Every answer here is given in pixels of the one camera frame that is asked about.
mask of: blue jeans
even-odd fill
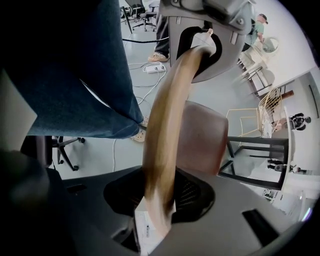
[[[12,7],[15,22],[6,31],[3,61],[37,114],[29,135],[123,139],[137,134],[143,116],[123,47],[118,0],[77,7],[76,1],[62,1],[45,13],[38,2]]]

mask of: green shirt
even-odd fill
[[[247,34],[244,42],[250,46],[253,45],[258,38],[258,33],[263,34],[264,30],[265,30],[265,26],[260,21],[256,21],[254,25],[253,33]]]

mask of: brown leather seat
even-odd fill
[[[186,101],[178,142],[176,166],[217,175],[223,159],[228,119],[195,102]]]

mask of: cap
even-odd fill
[[[269,22],[267,21],[267,16],[266,15],[264,15],[263,13],[260,13],[259,15],[262,16],[265,19],[265,23],[269,24]]]

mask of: power strip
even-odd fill
[[[165,66],[162,64],[157,64],[157,65],[150,65],[150,66],[146,66],[145,67],[145,71],[148,74],[152,74],[152,73],[160,73],[160,72],[165,72]]]

